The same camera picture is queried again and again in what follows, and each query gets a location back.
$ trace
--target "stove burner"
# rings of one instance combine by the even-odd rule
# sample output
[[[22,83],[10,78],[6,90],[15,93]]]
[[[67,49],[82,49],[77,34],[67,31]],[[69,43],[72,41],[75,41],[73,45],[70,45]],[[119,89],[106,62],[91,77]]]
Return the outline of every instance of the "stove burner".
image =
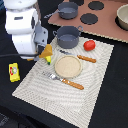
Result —
[[[116,24],[117,24],[118,27],[120,27],[121,29],[123,29],[125,31],[128,31],[128,30],[126,30],[126,29],[124,29],[124,28],[121,27],[121,25],[119,24],[118,17],[116,17],[115,22],[116,22]]]
[[[100,1],[92,1],[88,4],[88,7],[92,10],[102,10],[104,8],[104,4]]]
[[[98,21],[98,17],[95,14],[86,13],[81,16],[80,20],[84,24],[91,25]]]
[[[76,3],[78,6],[81,6],[84,4],[84,0],[69,0],[69,2],[74,2]]]

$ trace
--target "black pot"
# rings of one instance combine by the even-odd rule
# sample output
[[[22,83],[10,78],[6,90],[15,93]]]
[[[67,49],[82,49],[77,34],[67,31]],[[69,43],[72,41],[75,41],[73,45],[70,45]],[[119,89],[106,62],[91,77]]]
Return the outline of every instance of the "black pot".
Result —
[[[64,49],[72,49],[78,45],[79,36],[83,31],[82,26],[78,28],[74,26],[63,26],[56,31],[53,31],[53,35],[57,37],[58,45]]]
[[[58,11],[46,15],[44,18],[48,18],[56,13],[59,13],[59,16],[63,19],[73,19],[78,15],[78,5],[74,2],[63,2],[58,5]]]

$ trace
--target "fork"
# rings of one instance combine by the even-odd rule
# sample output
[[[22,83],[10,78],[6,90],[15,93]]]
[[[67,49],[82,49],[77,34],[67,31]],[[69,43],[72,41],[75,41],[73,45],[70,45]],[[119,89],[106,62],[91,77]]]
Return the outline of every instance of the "fork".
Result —
[[[75,88],[78,88],[80,90],[83,90],[84,89],[84,87],[82,85],[77,84],[77,83],[74,83],[74,82],[71,82],[71,81],[66,80],[66,79],[61,79],[61,78],[57,77],[56,75],[54,75],[54,74],[52,74],[50,72],[43,71],[42,74],[45,75],[45,76],[47,76],[49,79],[52,79],[52,80],[60,80],[61,82],[65,83],[65,84],[68,84],[70,86],[73,86]]]

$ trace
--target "cooking pot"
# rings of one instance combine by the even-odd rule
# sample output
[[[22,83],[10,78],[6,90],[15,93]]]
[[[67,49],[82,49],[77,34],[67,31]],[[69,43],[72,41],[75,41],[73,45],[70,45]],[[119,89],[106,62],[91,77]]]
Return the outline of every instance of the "cooking pot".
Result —
[[[117,16],[120,26],[125,30],[128,30],[128,4],[118,8]]]
[[[79,36],[83,31],[82,26],[78,28],[74,26],[63,26],[56,31],[53,31],[53,35],[56,36],[58,45],[64,49],[72,49],[77,46],[79,42]]]
[[[46,15],[44,18],[48,18],[56,13],[63,19],[73,19],[78,15],[78,5],[74,2],[62,2],[58,5],[58,11]]]

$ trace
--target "toy stove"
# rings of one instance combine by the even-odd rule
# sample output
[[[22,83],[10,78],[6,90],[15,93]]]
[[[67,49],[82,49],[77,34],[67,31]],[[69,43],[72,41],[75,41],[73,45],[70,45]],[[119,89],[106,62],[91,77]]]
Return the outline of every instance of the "toy stove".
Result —
[[[79,3],[78,0],[64,0],[64,2],[69,1]],[[81,4],[76,18],[65,20],[59,17],[59,14],[54,14],[50,17],[49,24],[75,27],[81,25],[85,33],[128,43],[128,31],[121,29],[117,19],[117,9],[127,3],[101,0],[96,6],[97,4],[93,4],[95,0],[82,1],[80,0]]]

